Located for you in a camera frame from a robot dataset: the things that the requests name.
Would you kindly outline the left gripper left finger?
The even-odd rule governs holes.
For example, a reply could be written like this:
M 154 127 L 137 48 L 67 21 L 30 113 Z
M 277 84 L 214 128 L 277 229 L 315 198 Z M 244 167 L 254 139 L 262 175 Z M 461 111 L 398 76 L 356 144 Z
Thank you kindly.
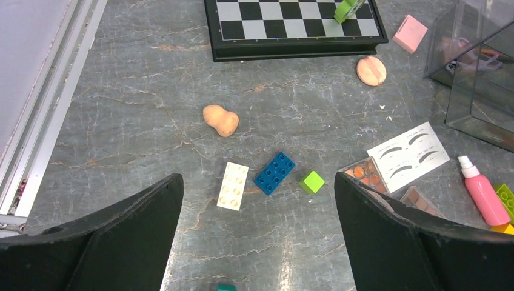
M 183 196 L 174 173 L 82 218 L 1 239 L 1 289 L 159 290 Z

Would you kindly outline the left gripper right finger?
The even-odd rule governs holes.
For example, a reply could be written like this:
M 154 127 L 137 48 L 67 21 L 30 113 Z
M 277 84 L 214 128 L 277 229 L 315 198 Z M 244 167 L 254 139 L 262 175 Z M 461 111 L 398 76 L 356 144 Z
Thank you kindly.
M 513 236 L 433 216 L 335 175 L 358 290 L 512 290 Z

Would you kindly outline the brown eyeshadow palette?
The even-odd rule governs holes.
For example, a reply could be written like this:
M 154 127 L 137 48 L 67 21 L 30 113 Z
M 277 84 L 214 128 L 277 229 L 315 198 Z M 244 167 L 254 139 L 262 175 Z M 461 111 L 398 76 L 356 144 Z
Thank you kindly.
M 433 216 L 446 219 L 446 217 L 415 186 L 409 187 L 400 201 L 407 206 L 414 207 Z

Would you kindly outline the small clear eyeshadow palette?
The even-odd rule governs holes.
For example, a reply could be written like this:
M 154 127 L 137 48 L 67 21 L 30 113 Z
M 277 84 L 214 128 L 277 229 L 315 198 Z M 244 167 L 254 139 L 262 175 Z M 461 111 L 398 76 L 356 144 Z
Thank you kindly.
M 354 162 L 351 165 L 345 166 L 339 169 L 339 172 L 343 172 L 346 175 L 355 178 L 379 193 L 390 195 L 381 172 L 372 157 L 368 157 L 358 162 Z

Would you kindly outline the pink bottle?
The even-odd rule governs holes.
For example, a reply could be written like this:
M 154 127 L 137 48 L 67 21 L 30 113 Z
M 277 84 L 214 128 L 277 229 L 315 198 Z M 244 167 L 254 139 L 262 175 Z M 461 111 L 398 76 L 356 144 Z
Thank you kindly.
M 481 174 L 468 156 L 459 156 L 458 161 L 464 176 L 464 184 L 484 221 L 490 226 L 508 224 L 510 216 L 496 195 L 490 181 Z

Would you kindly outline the cream wooden block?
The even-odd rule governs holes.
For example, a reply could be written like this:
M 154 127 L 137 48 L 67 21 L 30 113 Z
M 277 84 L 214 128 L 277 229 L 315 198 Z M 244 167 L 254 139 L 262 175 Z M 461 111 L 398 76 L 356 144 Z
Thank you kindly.
M 227 162 L 217 206 L 239 211 L 249 168 L 233 162 Z

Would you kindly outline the blue block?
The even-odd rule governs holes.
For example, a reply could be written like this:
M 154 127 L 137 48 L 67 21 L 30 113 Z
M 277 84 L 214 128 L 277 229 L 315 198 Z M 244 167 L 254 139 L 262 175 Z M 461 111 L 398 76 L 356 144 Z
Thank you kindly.
M 283 152 L 279 152 L 255 177 L 254 183 L 270 196 L 293 170 L 295 163 Z

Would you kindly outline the beige makeup sponge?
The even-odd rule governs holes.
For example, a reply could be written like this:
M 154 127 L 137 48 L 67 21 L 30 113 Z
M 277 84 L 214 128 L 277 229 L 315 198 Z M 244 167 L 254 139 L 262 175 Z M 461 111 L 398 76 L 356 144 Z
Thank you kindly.
M 217 104 L 204 107 L 203 117 L 204 121 L 222 137 L 234 134 L 239 124 L 239 116 L 235 112 L 227 111 Z

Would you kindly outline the peach powder puff brush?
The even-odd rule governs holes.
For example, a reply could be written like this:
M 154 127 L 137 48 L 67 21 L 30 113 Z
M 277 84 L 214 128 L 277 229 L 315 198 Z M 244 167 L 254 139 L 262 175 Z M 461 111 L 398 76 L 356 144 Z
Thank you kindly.
M 381 85 L 387 76 L 385 65 L 374 56 L 366 56 L 356 65 L 358 78 L 369 86 Z

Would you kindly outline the clear acrylic makeup organizer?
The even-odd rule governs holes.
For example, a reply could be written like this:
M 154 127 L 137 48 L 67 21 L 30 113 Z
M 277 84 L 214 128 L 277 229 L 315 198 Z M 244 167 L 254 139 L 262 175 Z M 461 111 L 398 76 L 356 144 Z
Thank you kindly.
M 452 39 L 449 61 L 474 48 L 494 50 L 503 65 L 493 72 L 444 66 L 443 37 Z M 513 1 L 456 1 L 434 22 L 424 75 L 450 88 L 445 124 L 513 151 Z

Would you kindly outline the pink sponge pad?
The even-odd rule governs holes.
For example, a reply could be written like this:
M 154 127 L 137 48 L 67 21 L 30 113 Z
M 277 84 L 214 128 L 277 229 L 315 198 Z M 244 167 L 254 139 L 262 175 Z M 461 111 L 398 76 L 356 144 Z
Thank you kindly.
M 410 54 L 416 52 L 428 28 L 411 15 L 407 15 L 393 36 L 393 41 Z

